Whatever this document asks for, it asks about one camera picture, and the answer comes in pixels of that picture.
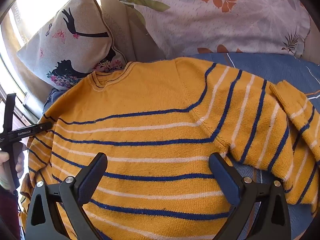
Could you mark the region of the person's left hand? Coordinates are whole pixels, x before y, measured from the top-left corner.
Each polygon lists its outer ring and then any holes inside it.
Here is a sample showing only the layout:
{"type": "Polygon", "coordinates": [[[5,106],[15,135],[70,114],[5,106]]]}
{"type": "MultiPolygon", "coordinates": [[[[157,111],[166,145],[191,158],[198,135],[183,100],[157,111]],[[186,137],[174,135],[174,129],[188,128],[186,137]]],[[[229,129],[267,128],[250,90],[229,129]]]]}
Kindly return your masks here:
{"type": "Polygon", "coordinates": [[[16,142],[13,144],[13,154],[5,152],[5,150],[1,149],[1,187],[3,189],[13,193],[18,186],[14,183],[14,176],[11,172],[10,160],[14,160],[15,170],[14,174],[17,175],[18,179],[21,179],[24,174],[24,151],[26,150],[25,144],[22,142],[16,142]]]}

